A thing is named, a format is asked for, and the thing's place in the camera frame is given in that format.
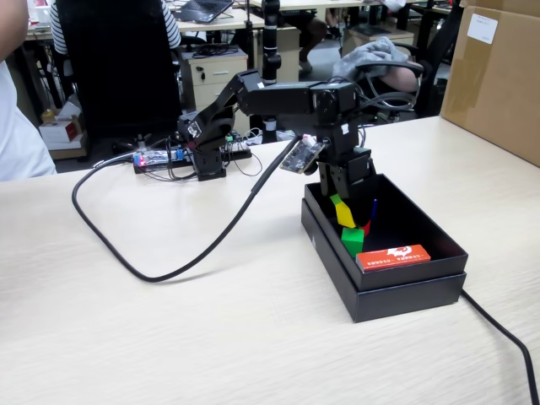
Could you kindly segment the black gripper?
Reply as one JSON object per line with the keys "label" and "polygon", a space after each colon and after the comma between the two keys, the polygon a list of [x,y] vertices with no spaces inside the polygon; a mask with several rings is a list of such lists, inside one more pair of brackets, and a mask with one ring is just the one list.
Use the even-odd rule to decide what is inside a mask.
{"label": "black gripper", "polygon": [[325,148],[316,158],[321,192],[334,205],[347,198],[356,227],[367,225],[376,195],[375,167],[371,150],[360,147],[359,123],[347,121],[317,129]]}

